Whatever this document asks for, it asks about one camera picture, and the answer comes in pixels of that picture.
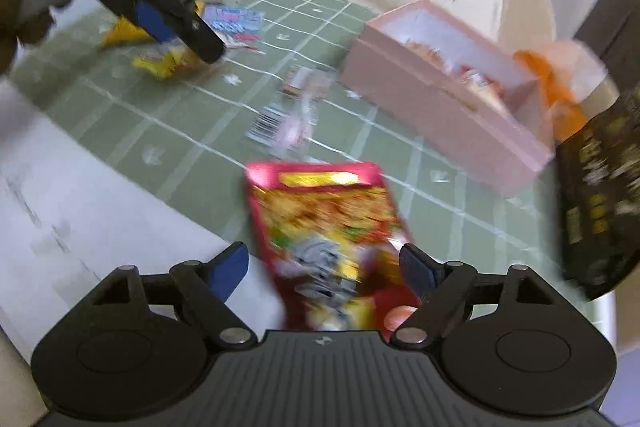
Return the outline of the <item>blue white snack packet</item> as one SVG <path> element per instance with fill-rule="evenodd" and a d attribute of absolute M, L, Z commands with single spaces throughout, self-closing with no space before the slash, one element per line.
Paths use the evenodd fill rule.
<path fill-rule="evenodd" d="M 202 19 L 227 48 L 256 49 L 264 14 L 234 6 L 206 4 Z"/>

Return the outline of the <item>red snack packet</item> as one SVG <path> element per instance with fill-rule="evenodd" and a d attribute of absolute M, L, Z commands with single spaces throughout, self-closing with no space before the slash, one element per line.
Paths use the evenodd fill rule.
<path fill-rule="evenodd" d="M 411 236 L 378 165 L 254 161 L 245 180 L 286 329 L 388 338 L 416 311 L 399 265 Z"/>

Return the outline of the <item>clear barcode snack packet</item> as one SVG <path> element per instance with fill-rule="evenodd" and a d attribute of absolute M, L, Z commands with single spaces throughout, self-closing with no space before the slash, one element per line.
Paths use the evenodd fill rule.
<path fill-rule="evenodd" d="M 292 66 L 245 136 L 271 158 L 303 160 L 318 124 L 320 102 L 335 79 L 331 69 Z"/>

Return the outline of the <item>yellow snack packet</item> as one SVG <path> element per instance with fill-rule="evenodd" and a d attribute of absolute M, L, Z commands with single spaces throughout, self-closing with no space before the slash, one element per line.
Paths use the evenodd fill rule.
<path fill-rule="evenodd" d="M 203 61 L 185 46 L 159 46 L 135 57 L 131 65 L 155 78 L 168 79 L 199 69 Z"/>

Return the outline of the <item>yellow triangular wrapper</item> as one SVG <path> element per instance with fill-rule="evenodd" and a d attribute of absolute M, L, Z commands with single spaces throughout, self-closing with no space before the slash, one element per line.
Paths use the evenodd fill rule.
<path fill-rule="evenodd" d="M 152 40 L 153 38 L 143 28 L 131 23 L 126 17 L 119 17 L 113 27 L 103 36 L 100 46 L 102 48 L 110 48 L 111 46 L 144 43 Z"/>

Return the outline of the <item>green grid tablecloth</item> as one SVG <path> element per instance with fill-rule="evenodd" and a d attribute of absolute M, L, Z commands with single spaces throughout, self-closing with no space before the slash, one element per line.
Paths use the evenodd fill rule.
<path fill-rule="evenodd" d="M 344 0 L 221 0 L 262 14 L 255 49 L 160 79 L 150 46 L 104 48 L 93 8 L 27 54 L 9 82 L 70 141 L 58 152 L 118 173 L 222 239 L 248 239 L 243 170 L 258 160 L 379 165 L 416 243 L 482 270 L 527 263 L 557 277 L 554 180 L 503 199 L 335 79 L 370 18 Z"/>

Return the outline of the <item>pink cardboard box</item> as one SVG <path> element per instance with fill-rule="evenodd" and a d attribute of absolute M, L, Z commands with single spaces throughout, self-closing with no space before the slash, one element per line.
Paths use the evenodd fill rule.
<path fill-rule="evenodd" d="M 498 81 L 506 90 L 506 113 L 413 51 L 414 42 L 452 66 Z M 431 2 L 412 2 L 369 20 L 352 42 L 340 80 L 504 197 L 523 190 L 554 156 L 536 77 Z"/>

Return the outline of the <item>black plum snack bag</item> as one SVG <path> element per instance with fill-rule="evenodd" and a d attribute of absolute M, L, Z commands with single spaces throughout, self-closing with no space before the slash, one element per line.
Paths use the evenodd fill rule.
<path fill-rule="evenodd" d="M 596 300 L 639 263 L 639 91 L 556 148 L 563 277 Z"/>

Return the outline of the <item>orange tissue pack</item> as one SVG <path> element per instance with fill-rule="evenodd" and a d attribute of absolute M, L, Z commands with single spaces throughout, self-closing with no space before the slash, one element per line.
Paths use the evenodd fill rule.
<path fill-rule="evenodd" d="M 556 143 L 587 124 L 582 103 L 608 78 L 608 70 L 585 43 L 550 42 L 534 50 L 518 50 L 513 58 L 537 78 Z"/>

